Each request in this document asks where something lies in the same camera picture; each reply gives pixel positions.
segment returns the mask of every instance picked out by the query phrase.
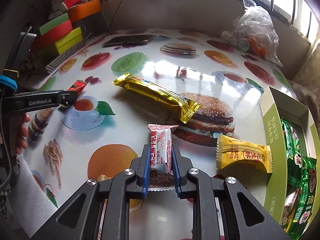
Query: yellow peanut candy wrapper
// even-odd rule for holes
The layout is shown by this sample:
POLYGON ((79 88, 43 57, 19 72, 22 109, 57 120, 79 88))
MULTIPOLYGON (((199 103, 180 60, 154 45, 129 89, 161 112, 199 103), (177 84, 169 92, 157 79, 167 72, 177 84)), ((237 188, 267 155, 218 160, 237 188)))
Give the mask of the yellow peanut candy wrapper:
POLYGON ((153 98, 155 101, 165 103, 179 115, 183 123, 187 123, 200 104, 180 94, 167 90, 149 80, 145 80, 130 73, 123 74, 112 82, 114 85, 136 91, 142 95, 153 98))
POLYGON ((272 155, 269 145, 259 145, 241 141, 225 135, 218 136, 217 169, 232 164, 255 168, 272 173, 272 155))

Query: human hand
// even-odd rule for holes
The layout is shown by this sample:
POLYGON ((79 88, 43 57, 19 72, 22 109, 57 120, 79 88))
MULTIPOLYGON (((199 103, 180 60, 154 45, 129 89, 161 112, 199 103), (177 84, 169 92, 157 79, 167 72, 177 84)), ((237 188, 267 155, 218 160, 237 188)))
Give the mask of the human hand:
POLYGON ((22 149, 26 149, 28 144, 26 142, 25 137, 28 135, 28 130, 25 127, 25 123, 30 122, 31 118, 29 115, 24 114, 22 117, 21 125, 19 127, 17 141, 16 141, 16 154, 20 155, 22 153, 22 149))

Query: green box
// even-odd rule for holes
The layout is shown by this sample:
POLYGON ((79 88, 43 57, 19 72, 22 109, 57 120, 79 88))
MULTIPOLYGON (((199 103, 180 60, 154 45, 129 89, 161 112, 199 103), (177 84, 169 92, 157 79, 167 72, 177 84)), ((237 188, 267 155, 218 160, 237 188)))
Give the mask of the green box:
MULTIPOLYGON (((259 103, 267 144, 271 147, 273 160, 273 173, 268 177, 264 207, 280 224, 287 189, 287 159, 280 116, 294 124, 301 142, 300 148, 303 155, 320 158, 320 141, 309 108, 297 100, 276 89, 267 87, 259 103)), ((317 177, 319 173, 320 162, 317 162, 317 177)), ((320 187, 316 187, 310 222, 317 214, 319 206, 320 187)))

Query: metal screw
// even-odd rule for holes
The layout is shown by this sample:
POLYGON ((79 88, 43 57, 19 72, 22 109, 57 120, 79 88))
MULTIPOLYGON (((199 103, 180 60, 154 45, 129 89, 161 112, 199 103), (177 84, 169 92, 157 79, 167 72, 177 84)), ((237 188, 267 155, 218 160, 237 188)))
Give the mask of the metal screw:
POLYGON ((199 173, 199 170, 198 170, 197 168, 191 168, 191 169, 189 170, 189 173, 192 174, 192 175, 196 175, 196 174, 199 173))
POLYGON ((227 177, 227 182, 230 184, 235 184, 237 182, 237 180, 234 177, 227 177))
POLYGON ((88 179, 87 180, 87 184, 89 185, 89 186, 93 186, 93 185, 95 185, 97 183, 97 180, 96 179, 88 179))
POLYGON ((134 170, 133 169, 126 169, 126 170, 124 170, 124 174, 125 175, 132 175, 132 174, 134 174, 134 170))

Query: blue hair tie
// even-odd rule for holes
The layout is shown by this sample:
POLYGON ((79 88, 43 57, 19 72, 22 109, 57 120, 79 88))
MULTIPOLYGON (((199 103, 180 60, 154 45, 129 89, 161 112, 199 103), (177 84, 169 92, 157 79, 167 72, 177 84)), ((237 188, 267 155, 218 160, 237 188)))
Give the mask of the blue hair tie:
POLYGON ((17 83, 14 80, 12 80, 11 78, 8 78, 6 76, 3 76, 3 75, 0 75, 0 84, 10 88, 13 93, 18 88, 17 83))

